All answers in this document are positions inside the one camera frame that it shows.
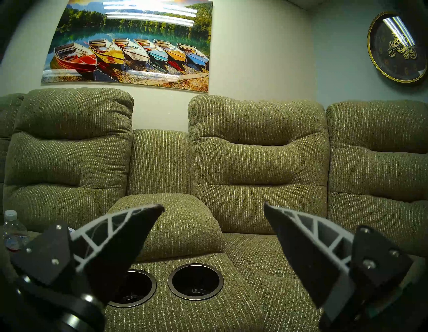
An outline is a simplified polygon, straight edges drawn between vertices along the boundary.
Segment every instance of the blue boat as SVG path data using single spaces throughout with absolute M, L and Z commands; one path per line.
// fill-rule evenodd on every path
M 210 60 L 205 54 L 203 54 L 194 46 L 181 44 L 181 43 L 177 43 L 177 46 L 196 65 L 206 66 L 208 61 Z
M 147 53 L 155 60 L 157 61 L 167 61 L 168 60 L 168 54 L 161 49 L 159 46 L 155 45 L 153 42 L 151 42 L 148 39 L 134 39 L 134 41 L 140 45 L 143 46 L 144 49 L 147 51 Z

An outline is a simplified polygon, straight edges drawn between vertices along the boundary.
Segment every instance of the red boat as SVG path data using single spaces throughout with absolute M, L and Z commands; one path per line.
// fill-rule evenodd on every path
M 79 73 L 94 72 L 97 57 L 89 48 L 78 43 L 57 46 L 54 49 L 57 62 L 65 69 L 75 69 Z

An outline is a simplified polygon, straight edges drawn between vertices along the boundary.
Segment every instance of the plastic bottle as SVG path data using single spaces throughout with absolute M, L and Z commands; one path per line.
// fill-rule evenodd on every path
M 3 239 L 6 248 L 12 252 L 17 252 L 30 241 L 28 231 L 18 220 L 15 210 L 4 213 Z

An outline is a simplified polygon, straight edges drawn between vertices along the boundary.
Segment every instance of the cup holder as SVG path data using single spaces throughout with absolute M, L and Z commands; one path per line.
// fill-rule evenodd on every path
M 129 270 L 116 296 L 108 304 L 117 308 L 131 308 L 143 304 L 153 296 L 156 285 L 156 280 L 150 273 Z
M 214 267 L 206 264 L 186 264 L 176 268 L 168 278 L 169 289 L 186 300 L 206 300 L 223 287 L 223 276 Z

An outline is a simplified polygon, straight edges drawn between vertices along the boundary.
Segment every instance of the sofa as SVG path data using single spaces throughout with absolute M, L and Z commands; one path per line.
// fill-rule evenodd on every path
M 34 90 L 0 107 L 14 124 L 0 130 L 3 210 L 30 231 L 166 209 L 132 266 L 151 273 L 157 291 L 137 307 L 107 306 L 106 331 L 318 330 L 322 312 L 282 254 L 265 201 L 351 232 L 368 224 L 409 254 L 428 253 L 422 102 L 350 101 L 325 112 L 310 101 L 199 95 L 189 133 L 132 131 L 132 97 L 110 88 Z M 223 289 L 204 301 L 176 297 L 167 279 L 187 263 L 217 268 Z

